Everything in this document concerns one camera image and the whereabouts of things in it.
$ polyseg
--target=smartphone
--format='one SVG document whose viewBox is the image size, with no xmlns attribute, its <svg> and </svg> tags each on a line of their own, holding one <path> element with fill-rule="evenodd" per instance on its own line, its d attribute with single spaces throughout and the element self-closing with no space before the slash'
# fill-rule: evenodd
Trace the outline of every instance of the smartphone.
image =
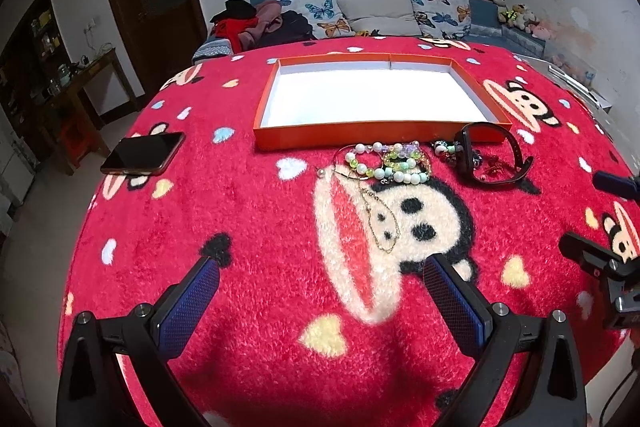
<svg viewBox="0 0 640 427">
<path fill-rule="evenodd" d="M 123 138 L 100 167 L 103 174 L 162 174 L 180 145 L 183 132 Z"/>
</svg>

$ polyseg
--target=phone screen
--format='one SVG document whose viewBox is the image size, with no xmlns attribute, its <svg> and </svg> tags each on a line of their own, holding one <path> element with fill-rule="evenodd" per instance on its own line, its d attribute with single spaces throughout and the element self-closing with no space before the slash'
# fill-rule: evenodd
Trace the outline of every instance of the phone screen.
<svg viewBox="0 0 640 427">
<path fill-rule="evenodd" d="M 154 171 L 161 168 L 184 134 L 170 132 L 123 138 L 104 161 L 101 171 Z"/>
</svg>

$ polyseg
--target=metal screw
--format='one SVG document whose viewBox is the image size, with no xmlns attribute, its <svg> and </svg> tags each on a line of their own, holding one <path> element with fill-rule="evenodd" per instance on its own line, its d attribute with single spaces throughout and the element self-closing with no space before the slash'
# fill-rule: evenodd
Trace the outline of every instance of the metal screw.
<svg viewBox="0 0 640 427">
<path fill-rule="evenodd" d="M 76 322 L 78 324 L 87 324 L 87 322 L 89 322 L 93 316 L 94 314 L 92 314 L 92 312 L 79 313 L 78 317 L 76 317 Z"/>
<path fill-rule="evenodd" d="M 562 323 L 566 320 L 566 315 L 564 314 L 564 312 L 562 310 L 554 310 L 553 313 L 551 313 L 551 316 L 553 318 L 555 318 L 556 321 Z"/>
<path fill-rule="evenodd" d="M 138 304 L 138 305 L 133 309 L 133 312 L 134 312 L 138 317 L 146 317 L 149 313 L 151 313 L 151 304 L 147 304 L 147 303 Z"/>
<path fill-rule="evenodd" d="M 500 317 L 504 317 L 509 313 L 509 307 L 504 302 L 496 302 L 492 308 L 497 315 L 500 315 Z"/>
</svg>

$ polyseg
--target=red fluffy blanket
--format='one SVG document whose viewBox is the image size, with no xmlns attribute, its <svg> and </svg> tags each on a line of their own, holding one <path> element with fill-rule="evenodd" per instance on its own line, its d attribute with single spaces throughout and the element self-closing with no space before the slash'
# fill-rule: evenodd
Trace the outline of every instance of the red fluffy blanket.
<svg viewBox="0 0 640 427">
<path fill-rule="evenodd" d="M 381 253 L 353 185 L 317 175 L 334 150 L 261 153 L 252 131 L 275 58 L 360 51 L 455 58 L 513 117 L 523 154 L 535 156 L 527 184 L 463 186 L 431 154 L 430 182 L 378 191 L 401 231 Z M 504 49 L 349 38 L 217 58 L 167 82 L 127 136 L 162 130 L 186 133 L 162 176 L 107 176 L 97 189 L 69 270 L 59 357 L 78 312 L 110 317 L 154 302 L 200 252 L 220 264 L 220 289 L 170 367 L 214 425 L 431 425 L 472 367 L 419 276 L 436 252 L 490 301 L 521 314 L 564 310 L 586 380 L 621 341 L 602 330 L 597 283 L 561 256 L 558 240 L 574 230 L 636 256 L 637 205 L 591 184 L 596 169 L 629 171 L 576 99 Z M 522 359 L 512 366 L 488 425 Z"/>
</svg>

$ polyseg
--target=red stool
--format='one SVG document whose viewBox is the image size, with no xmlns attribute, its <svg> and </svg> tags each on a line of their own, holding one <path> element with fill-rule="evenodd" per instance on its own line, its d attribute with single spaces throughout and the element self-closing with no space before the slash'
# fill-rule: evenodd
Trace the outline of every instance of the red stool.
<svg viewBox="0 0 640 427">
<path fill-rule="evenodd" d="M 65 148 L 66 156 L 72 165 L 80 168 L 80 160 L 91 151 L 97 151 L 98 147 L 91 138 L 77 114 L 66 118 L 60 130 L 60 141 Z"/>
</svg>

